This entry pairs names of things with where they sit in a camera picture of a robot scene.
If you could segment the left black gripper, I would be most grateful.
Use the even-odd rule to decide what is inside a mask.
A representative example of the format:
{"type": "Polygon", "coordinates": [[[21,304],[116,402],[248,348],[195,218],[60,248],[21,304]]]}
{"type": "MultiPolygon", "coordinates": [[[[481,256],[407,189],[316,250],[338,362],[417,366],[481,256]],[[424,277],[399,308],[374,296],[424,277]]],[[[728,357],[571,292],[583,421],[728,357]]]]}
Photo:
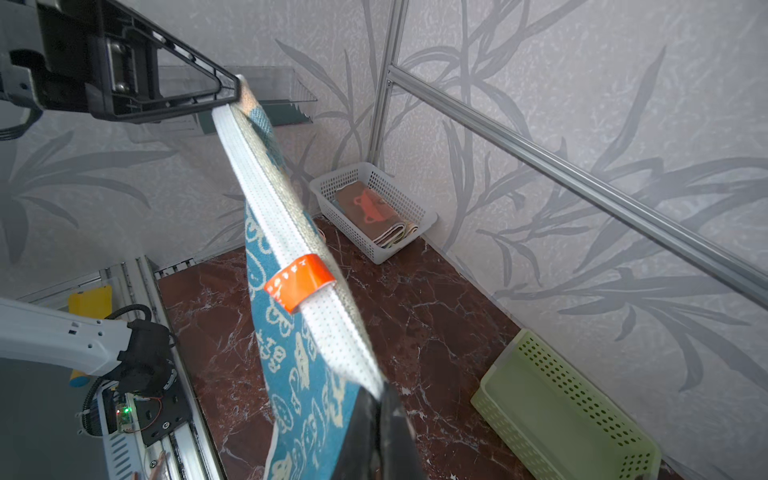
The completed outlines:
{"type": "Polygon", "coordinates": [[[239,79],[118,1],[4,1],[1,98],[45,110],[155,123],[238,101],[239,79]],[[202,74],[192,93],[161,90],[159,54],[202,74]]]}

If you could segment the orange rabbit pattern towel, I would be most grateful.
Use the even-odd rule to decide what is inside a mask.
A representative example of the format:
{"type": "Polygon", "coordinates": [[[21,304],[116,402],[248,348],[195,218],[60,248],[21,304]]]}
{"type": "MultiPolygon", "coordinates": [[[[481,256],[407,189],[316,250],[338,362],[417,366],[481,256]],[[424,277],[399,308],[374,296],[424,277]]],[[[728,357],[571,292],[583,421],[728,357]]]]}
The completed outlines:
{"type": "Polygon", "coordinates": [[[384,238],[381,247],[392,248],[409,235],[418,231],[419,226],[412,222],[402,222],[393,227],[393,230],[384,238]]]}

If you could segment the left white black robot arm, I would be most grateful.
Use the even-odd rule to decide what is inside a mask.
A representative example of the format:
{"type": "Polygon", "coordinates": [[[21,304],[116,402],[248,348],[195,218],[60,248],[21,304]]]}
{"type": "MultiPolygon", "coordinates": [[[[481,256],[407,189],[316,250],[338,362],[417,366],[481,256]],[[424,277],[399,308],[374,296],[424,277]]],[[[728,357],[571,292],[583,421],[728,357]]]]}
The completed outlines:
{"type": "MultiPolygon", "coordinates": [[[[157,123],[238,101],[241,81],[117,1],[5,1],[1,98],[25,108],[16,140],[48,110],[157,123]]],[[[1,354],[157,395],[174,382],[169,331],[149,316],[97,320],[21,301],[1,303],[1,354]]]]}

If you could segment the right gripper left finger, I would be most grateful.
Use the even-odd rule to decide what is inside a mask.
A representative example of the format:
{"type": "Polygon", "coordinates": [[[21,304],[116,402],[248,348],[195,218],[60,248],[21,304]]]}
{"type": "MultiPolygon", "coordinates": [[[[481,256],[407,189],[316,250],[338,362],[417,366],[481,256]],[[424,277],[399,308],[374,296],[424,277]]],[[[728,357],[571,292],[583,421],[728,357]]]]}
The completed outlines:
{"type": "Polygon", "coordinates": [[[380,466],[380,403],[365,389],[356,398],[332,480],[373,480],[380,466]]]}

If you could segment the teal rabbit pattern towel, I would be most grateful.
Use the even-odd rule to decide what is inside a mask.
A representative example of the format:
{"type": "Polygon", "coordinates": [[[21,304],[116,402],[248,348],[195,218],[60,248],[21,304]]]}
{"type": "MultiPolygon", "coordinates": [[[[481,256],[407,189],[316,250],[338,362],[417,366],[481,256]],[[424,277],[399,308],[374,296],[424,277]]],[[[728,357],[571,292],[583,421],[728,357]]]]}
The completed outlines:
{"type": "Polygon", "coordinates": [[[247,287],[273,432],[268,479],[331,479],[358,393],[384,379],[340,269],[246,81],[213,112],[245,197],[247,287]]]}

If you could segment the red orange towel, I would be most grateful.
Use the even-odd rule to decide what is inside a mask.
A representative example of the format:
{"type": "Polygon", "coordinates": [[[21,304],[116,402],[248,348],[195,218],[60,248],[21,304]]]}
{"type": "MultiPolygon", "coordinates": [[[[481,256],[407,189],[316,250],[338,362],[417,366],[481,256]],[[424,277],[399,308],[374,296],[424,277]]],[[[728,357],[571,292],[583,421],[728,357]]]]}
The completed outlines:
{"type": "Polygon", "coordinates": [[[344,215],[380,248],[395,225],[407,222],[376,191],[362,182],[354,182],[338,190],[335,202],[344,215]]]}

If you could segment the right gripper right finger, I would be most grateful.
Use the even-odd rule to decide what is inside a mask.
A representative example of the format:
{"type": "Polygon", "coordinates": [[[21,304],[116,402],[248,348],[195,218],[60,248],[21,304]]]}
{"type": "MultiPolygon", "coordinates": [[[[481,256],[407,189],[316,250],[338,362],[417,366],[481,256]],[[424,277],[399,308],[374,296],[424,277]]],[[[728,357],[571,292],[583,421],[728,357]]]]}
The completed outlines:
{"type": "Polygon", "coordinates": [[[426,478],[406,411],[389,383],[385,384],[380,403],[380,458],[382,479],[426,478]]]}

